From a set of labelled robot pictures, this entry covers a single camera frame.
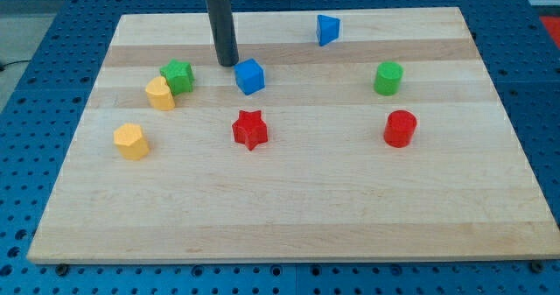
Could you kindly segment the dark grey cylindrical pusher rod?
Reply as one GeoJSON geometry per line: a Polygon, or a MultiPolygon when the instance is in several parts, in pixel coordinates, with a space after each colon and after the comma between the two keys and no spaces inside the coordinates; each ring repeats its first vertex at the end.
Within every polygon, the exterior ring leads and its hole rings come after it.
{"type": "Polygon", "coordinates": [[[218,63],[232,67],[239,60],[230,0],[206,0],[218,63]]]}

